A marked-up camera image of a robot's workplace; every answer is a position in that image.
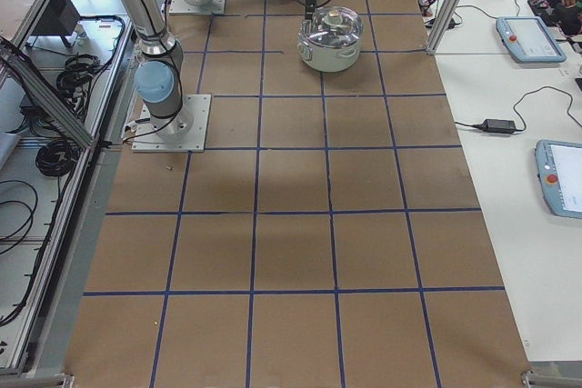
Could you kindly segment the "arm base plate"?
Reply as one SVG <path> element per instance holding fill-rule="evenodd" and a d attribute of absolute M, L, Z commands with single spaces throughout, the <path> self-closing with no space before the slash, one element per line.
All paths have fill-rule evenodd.
<path fill-rule="evenodd" d="M 140 116 L 148 121 L 137 126 L 132 151 L 204 152 L 211 100 L 211 95 L 185 95 L 181 111 L 171 122 L 152 117 L 146 105 L 142 104 Z"/>
<path fill-rule="evenodd" d="M 171 0 L 170 15 L 223 15 L 226 0 Z"/>

